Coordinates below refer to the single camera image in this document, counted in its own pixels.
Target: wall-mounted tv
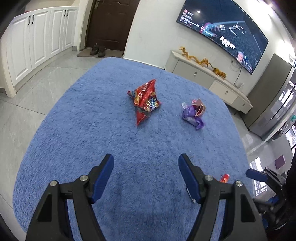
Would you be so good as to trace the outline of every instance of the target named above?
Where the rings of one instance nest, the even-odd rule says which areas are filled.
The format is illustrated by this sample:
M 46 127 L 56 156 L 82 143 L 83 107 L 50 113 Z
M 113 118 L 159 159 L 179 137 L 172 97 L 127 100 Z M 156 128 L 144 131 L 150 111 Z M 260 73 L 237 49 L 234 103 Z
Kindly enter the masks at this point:
M 177 19 L 230 53 L 252 74 L 268 40 L 233 0 L 186 0 Z

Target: red snack wrapper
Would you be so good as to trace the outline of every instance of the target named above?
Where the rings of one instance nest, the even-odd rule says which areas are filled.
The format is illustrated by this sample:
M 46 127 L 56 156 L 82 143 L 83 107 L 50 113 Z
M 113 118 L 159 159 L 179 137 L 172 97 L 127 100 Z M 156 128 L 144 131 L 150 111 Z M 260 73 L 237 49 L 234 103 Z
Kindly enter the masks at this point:
M 133 99 L 133 104 L 136 107 L 137 126 L 141 121 L 150 117 L 151 112 L 161 105 L 156 97 L 155 81 L 151 80 L 134 91 L 128 91 L 128 95 Z
M 221 178 L 220 182 L 221 183 L 227 183 L 230 175 L 229 174 L 224 174 L 223 177 Z

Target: baseboard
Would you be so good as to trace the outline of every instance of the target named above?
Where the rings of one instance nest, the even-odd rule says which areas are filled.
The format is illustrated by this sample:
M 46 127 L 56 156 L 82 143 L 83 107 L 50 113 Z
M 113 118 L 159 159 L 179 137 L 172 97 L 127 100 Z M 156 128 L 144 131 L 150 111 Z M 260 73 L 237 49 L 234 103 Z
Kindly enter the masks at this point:
M 45 68 L 47 65 L 49 65 L 51 62 L 55 61 L 59 57 L 63 56 L 64 54 L 71 52 L 72 48 L 68 48 L 54 56 L 52 56 L 50 59 L 46 60 L 42 64 L 38 65 L 35 69 L 33 69 L 26 77 L 24 77 L 20 82 L 18 82 L 15 85 L 15 90 L 18 91 L 30 78 L 32 78 L 34 75 L 36 75 L 40 70 Z
M 148 64 L 148 65 L 150 65 L 150 66 L 157 67 L 157 68 L 160 68 L 160 69 L 164 69 L 163 67 L 159 67 L 159 66 L 154 65 L 154 64 L 145 63 L 145 62 L 142 62 L 142 61 L 139 61 L 139 60 L 134 60 L 134 59 L 131 59 L 131 58 L 125 58 L 125 57 L 123 57 L 123 58 L 124 58 L 124 59 L 127 59 L 127 60 L 131 60 L 131 61 L 135 61 L 135 62 L 143 63 L 143 64 Z

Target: metal screw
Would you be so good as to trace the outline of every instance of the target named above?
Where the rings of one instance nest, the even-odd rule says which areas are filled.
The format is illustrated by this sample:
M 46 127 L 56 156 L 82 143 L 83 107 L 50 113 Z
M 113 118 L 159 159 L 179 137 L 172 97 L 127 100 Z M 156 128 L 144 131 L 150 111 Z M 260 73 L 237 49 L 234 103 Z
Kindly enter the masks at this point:
M 82 175 L 79 179 L 80 179 L 80 181 L 85 182 L 85 181 L 87 181 L 88 178 L 89 177 L 87 175 Z
M 53 181 L 50 182 L 49 185 L 52 186 L 52 187 L 54 187 L 54 186 L 57 185 L 57 181 L 56 180 L 53 180 Z
M 212 177 L 212 176 L 209 176 L 209 175 L 206 175 L 206 176 L 205 176 L 205 179 L 206 179 L 207 181 L 212 181 L 212 180 L 213 180 L 213 177 Z
M 235 182 L 235 185 L 237 185 L 238 187 L 242 187 L 243 183 L 242 183 L 242 181 L 238 180 Z

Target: brown door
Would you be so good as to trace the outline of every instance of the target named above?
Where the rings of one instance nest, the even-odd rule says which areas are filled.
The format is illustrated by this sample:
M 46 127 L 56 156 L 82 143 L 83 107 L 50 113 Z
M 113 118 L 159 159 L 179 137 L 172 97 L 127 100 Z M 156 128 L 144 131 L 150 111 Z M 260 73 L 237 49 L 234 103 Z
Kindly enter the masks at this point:
M 124 51 L 140 0 L 94 0 L 86 47 L 96 43 L 106 49 Z

